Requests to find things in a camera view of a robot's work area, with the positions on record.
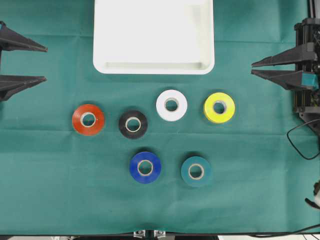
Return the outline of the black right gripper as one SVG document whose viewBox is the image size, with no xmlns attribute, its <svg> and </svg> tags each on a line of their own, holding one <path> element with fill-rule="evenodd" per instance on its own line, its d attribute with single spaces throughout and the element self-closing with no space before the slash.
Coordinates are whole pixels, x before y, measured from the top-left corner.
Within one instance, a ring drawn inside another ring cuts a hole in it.
<svg viewBox="0 0 320 240">
<path fill-rule="evenodd" d="M 252 67 L 295 64 L 295 70 L 256 70 L 251 73 L 295 91 L 294 110 L 298 113 L 320 111 L 320 19 L 306 18 L 294 26 L 296 46 L 251 64 Z"/>
</svg>

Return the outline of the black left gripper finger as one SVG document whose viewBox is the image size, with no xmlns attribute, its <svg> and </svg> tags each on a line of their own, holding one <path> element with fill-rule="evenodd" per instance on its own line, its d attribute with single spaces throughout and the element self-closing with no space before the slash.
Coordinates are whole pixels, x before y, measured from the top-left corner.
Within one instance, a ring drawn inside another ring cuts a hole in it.
<svg viewBox="0 0 320 240">
<path fill-rule="evenodd" d="M 26 38 L 23 35 L 8 28 L 7 25 L 0 22 L 0 50 L 1 51 L 37 51 L 47 52 L 48 48 L 33 41 L 30 38 Z"/>
<path fill-rule="evenodd" d="M 7 101 L 13 95 L 25 89 L 32 88 L 46 80 L 44 76 L 1 75 L 0 101 Z"/>
</svg>

